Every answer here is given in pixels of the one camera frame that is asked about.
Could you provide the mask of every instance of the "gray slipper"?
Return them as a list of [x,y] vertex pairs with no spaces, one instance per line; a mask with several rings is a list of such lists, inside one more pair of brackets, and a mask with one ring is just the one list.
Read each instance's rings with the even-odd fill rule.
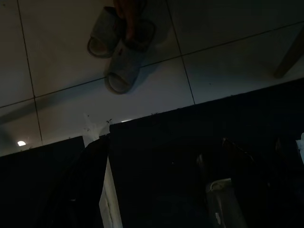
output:
[[104,7],[91,32],[87,51],[94,57],[109,58],[125,34],[125,22],[114,7]]
[[124,94],[132,88],[154,33],[154,24],[141,20],[135,30],[134,39],[128,42],[121,40],[118,43],[105,71],[105,85],[111,92]]

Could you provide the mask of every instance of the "floor tile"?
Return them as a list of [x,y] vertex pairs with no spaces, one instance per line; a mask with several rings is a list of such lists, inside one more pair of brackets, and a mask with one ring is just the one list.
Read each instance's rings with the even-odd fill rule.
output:
[[304,21],[296,0],[168,0],[183,54]]
[[17,1],[0,1],[0,107],[33,97]]
[[303,77],[304,58],[284,78],[273,78],[275,69],[302,26],[283,28],[184,56],[195,103]]
[[[26,145],[19,147],[19,141]],[[41,144],[34,100],[0,108],[0,156]]]
[[180,54],[165,0],[148,0],[142,18],[155,24],[154,40],[142,65],[159,62]]
[[180,57],[143,67],[125,95],[110,93],[102,79],[37,99],[44,144],[81,135],[91,124],[99,131],[110,119],[119,123],[192,104]]
[[36,96],[103,77],[106,59],[87,53],[91,29],[111,0],[22,0],[20,11]]

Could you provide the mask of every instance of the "small light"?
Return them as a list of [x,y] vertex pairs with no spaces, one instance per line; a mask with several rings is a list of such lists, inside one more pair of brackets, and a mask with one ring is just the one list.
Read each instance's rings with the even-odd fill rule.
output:
[[130,120],[124,120],[124,121],[122,121],[122,123],[123,123],[123,122],[127,122],[127,121],[130,121]]
[[24,146],[24,145],[26,145],[26,143],[23,142],[23,141],[19,141],[19,142],[18,142],[18,145],[19,145],[19,146]]

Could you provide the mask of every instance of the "wooden chair leg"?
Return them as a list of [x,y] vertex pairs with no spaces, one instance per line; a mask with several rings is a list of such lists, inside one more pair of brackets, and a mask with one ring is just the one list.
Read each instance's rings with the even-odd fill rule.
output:
[[276,69],[274,76],[276,78],[282,78],[290,68],[301,58],[304,54],[304,27],[300,31],[299,35],[294,40],[293,44],[289,48],[288,52],[284,56],[279,67]]

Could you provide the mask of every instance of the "black surface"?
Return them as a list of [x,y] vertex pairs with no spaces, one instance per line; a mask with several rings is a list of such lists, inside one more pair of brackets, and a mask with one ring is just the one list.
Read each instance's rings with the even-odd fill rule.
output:
[[0,227],[33,227],[50,189],[84,147],[77,137],[0,157]]
[[227,137],[270,161],[280,135],[304,132],[304,79],[112,125],[109,155],[125,228],[206,227],[196,155]]

